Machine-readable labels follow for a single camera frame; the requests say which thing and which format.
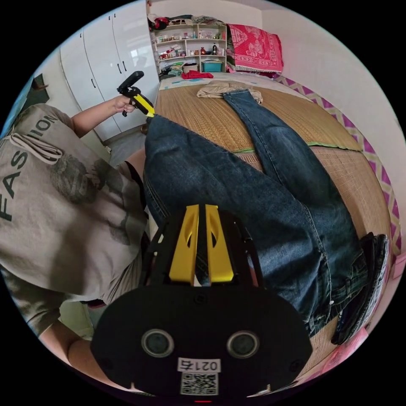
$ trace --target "beige shirt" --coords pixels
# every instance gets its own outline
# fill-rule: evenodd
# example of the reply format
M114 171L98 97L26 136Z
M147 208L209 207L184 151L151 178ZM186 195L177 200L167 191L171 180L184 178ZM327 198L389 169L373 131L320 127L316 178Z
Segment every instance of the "beige shirt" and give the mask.
M110 303L133 289L146 218L125 164L84 145L71 119L29 107L0 140L0 264L23 316L40 335L65 300Z

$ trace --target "blue storage box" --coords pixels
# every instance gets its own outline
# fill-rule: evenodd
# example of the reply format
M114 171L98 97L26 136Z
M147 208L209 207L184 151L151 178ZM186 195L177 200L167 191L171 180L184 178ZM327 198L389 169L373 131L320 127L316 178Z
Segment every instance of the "blue storage box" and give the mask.
M223 62L202 62L203 72L221 72L223 67Z

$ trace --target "printed number 0215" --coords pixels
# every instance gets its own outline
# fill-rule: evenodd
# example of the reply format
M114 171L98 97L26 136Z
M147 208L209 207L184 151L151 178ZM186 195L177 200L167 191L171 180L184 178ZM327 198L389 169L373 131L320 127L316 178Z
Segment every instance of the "printed number 0215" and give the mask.
M178 372L219 373L221 363L219 359L178 358Z

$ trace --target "jeans leg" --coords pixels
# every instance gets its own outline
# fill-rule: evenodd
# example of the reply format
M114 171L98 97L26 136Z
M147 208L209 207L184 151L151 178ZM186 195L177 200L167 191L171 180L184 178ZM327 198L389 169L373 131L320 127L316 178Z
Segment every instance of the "jeans leg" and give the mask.
M157 223L188 205L218 205L247 227L265 285L288 300L305 322L328 302L328 270L313 221L280 182L158 115L150 121L145 153L145 195ZM196 269L202 284L207 274L198 272L205 254L199 251Z
M247 127L264 173L309 210L330 268L331 301L343 302L365 285L366 263L360 260L362 249L339 191L303 139L249 91L223 97Z

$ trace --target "wardrobe door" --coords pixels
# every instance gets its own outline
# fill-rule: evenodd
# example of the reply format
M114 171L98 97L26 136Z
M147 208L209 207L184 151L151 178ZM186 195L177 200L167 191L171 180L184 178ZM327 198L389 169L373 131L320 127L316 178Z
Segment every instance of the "wardrobe door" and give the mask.
M60 59L68 86L81 110L104 102L86 56L83 31L60 46ZM113 118L108 118L94 130L102 141L121 132Z
M148 28L145 1L128 4L115 11L113 32L121 66L126 76L143 71L136 86L152 103L159 89L158 73Z
M110 100L119 95L117 88L126 79L125 71L118 57L117 47L114 40L112 15L103 16L85 27L84 40L85 50L104 100ZM137 113L132 112L124 117L121 113L114 115L120 132L127 131L145 122L140 122Z

